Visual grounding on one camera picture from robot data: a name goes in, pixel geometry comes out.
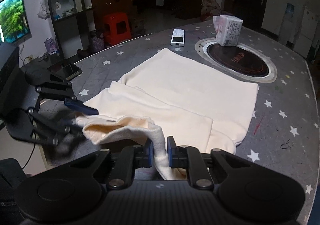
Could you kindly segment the round black induction cooktop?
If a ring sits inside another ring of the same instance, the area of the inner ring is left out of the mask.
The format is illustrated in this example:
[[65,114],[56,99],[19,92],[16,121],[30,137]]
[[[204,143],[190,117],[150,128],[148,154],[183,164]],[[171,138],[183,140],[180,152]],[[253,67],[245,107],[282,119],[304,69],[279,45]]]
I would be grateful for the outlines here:
[[195,50],[213,66],[246,81],[272,83],[277,79],[278,71],[271,59],[243,43],[223,47],[215,38],[208,38],[198,41]]

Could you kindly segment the cream sweatshirt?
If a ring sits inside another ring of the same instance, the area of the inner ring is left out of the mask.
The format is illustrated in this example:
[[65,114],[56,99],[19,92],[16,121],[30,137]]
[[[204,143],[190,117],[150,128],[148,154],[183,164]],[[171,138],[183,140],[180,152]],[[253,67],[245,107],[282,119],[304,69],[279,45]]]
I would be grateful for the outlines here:
[[98,114],[80,114],[75,122],[93,144],[150,139],[161,177],[182,179],[180,169],[169,166],[167,138],[203,153],[213,148],[235,153],[248,131],[258,90],[257,83],[165,48],[88,100]]

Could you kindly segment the dark wooden shelf cabinet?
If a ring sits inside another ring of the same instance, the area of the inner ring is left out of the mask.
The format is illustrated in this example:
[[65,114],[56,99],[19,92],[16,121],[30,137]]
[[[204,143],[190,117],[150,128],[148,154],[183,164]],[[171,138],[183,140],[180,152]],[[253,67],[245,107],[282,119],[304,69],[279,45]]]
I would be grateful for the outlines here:
[[70,58],[90,45],[95,31],[91,0],[47,0],[57,45]]

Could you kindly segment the white remote control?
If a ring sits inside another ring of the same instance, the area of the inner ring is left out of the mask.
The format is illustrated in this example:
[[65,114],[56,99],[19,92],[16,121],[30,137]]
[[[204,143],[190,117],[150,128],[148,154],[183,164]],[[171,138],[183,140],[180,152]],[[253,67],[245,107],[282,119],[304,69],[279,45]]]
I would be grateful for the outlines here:
[[183,29],[174,29],[170,44],[171,46],[183,47],[185,44],[185,31]]

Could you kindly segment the tissue paper pack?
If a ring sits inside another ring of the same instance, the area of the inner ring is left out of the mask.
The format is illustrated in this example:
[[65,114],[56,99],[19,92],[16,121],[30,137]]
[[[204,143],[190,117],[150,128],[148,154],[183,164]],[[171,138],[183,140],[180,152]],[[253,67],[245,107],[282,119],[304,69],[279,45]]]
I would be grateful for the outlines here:
[[223,47],[236,47],[243,24],[243,20],[235,16],[213,16],[216,41]]

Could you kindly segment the water dispenser with blue bottle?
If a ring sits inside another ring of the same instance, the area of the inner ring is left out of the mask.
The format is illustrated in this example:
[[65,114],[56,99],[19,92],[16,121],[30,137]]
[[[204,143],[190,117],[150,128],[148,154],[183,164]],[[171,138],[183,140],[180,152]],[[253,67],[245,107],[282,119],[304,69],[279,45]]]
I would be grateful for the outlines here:
[[287,3],[278,35],[278,42],[280,44],[287,45],[287,42],[292,42],[295,32],[296,16],[295,6]]

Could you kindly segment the black smartphone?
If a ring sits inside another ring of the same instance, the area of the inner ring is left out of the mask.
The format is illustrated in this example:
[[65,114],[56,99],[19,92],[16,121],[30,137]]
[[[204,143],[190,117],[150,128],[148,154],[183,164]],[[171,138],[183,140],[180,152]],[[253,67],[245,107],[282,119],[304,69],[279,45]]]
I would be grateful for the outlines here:
[[64,79],[66,79],[68,81],[71,81],[74,78],[76,78],[77,76],[82,74],[82,70],[74,64],[68,64],[66,66],[63,66],[59,70],[50,70],[50,71],[53,72],[54,74],[57,74],[57,75],[63,77]]

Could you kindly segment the red plastic stool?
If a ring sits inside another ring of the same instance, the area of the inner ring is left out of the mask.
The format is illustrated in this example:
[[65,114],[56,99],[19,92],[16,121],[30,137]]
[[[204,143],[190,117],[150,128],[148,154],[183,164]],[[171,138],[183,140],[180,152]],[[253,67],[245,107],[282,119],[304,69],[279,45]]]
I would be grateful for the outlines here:
[[106,43],[114,46],[131,39],[127,14],[117,12],[103,17],[103,36]]

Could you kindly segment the wall television screen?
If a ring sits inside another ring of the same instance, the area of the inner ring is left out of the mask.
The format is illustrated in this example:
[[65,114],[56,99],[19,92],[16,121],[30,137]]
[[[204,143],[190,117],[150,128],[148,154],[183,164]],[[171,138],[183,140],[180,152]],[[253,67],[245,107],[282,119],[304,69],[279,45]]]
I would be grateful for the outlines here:
[[1,43],[15,43],[30,34],[24,0],[0,3]]

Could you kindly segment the polka dot play tent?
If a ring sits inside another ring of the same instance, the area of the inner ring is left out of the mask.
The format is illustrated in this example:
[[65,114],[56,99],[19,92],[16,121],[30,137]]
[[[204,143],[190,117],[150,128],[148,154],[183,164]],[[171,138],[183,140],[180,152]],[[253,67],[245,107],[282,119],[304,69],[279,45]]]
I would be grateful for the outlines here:
[[201,21],[212,20],[213,16],[233,15],[221,9],[216,0],[202,0]]

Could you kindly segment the white refrigerator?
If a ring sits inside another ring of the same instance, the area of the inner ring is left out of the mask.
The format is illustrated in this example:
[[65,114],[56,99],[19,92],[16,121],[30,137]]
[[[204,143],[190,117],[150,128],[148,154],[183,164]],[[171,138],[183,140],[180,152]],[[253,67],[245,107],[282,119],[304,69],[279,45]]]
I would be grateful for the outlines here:
[[316,28],[316,14],[305,5],[297,20],[293,39],[293,50],[304,58],[309,53]]

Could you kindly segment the grey star-patterned table cover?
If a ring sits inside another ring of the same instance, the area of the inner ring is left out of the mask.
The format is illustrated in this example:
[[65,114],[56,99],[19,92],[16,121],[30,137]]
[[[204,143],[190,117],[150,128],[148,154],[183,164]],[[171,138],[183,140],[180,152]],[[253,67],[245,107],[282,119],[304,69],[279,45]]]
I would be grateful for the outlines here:
[[[161,49],[172,30],[153,31],[77,62],[82,74],[73,90],[86,101]],[[316,93],[303,57],[277,41],[243,28],[240,43],[268,57],[277,68],[272,83],[261,83],[247,135],[238,156],[296,179],[305,191],[301,224],[310,222],[318,186],[319,118]]]

